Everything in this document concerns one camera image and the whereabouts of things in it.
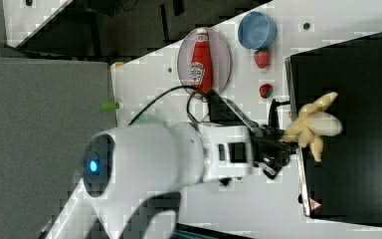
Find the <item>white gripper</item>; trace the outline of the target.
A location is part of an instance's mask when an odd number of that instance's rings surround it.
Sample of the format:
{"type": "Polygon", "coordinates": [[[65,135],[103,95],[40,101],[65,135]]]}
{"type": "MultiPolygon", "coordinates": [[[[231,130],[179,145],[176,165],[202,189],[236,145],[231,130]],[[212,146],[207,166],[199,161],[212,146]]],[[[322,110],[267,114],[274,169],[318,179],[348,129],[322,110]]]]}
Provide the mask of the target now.
{"type": "MultiPolygon", "coordinates": [[[[244,125],[223,126],[214,123],[198,125],[205,148],[203,181],[251,175],[254,169],[254,154],[251,135],[244,125]]],[[[263,138],[280,138],[284,131],[268,124],[252,128],[252,135],[263,138]]],[[[292,150],[264,148],[258,152],[255,165],[263,174],[274,180],[284,166],[290,162],[292,150]]]]}

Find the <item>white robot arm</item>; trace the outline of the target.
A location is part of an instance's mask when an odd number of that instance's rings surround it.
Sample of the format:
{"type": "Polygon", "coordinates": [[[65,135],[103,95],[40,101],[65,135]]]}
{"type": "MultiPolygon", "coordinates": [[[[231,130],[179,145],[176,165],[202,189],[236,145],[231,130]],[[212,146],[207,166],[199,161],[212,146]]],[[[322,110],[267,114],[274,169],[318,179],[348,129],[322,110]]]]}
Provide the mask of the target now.
{"type": "Polygon", "coordinates": [[[108,239],[171,239],[181,192],[200,183],[275,177],[290,146],[270,128],[215,123],[142,124],[97,134],[82,175],[44,239],[87,239],[99,223],[108,239]]]}

